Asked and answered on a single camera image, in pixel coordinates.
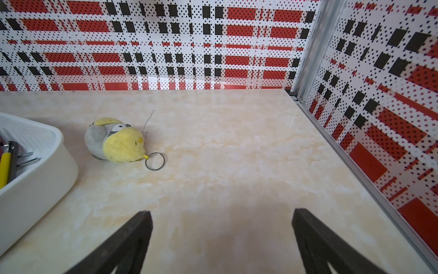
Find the yellow hex key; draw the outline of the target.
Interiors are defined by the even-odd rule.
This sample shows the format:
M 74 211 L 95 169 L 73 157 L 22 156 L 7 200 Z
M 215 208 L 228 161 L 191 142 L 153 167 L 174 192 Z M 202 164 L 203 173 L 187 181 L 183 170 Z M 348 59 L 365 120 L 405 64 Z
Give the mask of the yellow hex key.
M 9 142 L 8 145 L 4 146 L 4 152 L 1 155 L 0 188 L 4 188 L 9 182 L 9 173 L 10 173 L 10 166 L 11 166 L 12 151 L 13 151 L 13 143 Z

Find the white plastic storage box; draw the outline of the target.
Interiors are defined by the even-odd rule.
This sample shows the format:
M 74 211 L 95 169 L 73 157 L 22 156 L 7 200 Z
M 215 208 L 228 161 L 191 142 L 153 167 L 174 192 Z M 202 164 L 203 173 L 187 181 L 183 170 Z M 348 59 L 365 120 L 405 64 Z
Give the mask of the white plastic storage box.
M 23 163 L 17 177 L 1 188 L 1 253 L 5 253 L 72 188 L 78 165 L 64 145 L 59 129 L 10 114 L 1 114 L 1 137 L 19 144 Z

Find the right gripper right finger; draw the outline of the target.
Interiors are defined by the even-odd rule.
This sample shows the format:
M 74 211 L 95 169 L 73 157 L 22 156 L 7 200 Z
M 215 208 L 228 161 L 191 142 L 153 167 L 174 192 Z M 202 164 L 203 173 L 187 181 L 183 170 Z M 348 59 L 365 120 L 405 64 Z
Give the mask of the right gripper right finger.
M 292 227 L 307 274 L 385 273 L 305 208 L 295 209 Z

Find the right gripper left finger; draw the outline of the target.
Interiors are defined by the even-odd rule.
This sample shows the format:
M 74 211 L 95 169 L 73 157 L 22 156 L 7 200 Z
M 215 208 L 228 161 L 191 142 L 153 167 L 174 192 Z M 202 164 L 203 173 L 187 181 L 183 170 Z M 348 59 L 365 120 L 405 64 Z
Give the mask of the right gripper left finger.
M 68 274 L 139 274 L 153 231 L 152 215 L 140 211 Z

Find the long black hex key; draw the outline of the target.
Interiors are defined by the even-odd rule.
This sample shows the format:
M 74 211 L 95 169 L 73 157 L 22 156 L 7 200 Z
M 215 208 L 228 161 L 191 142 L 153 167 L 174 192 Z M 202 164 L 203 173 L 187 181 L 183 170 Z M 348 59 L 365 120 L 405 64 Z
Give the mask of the long black hex key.
M 19 144 L 15 141 L 9 141 L 8 152 L 11 154 L 8 183 L 11 183 L 17 177 Z

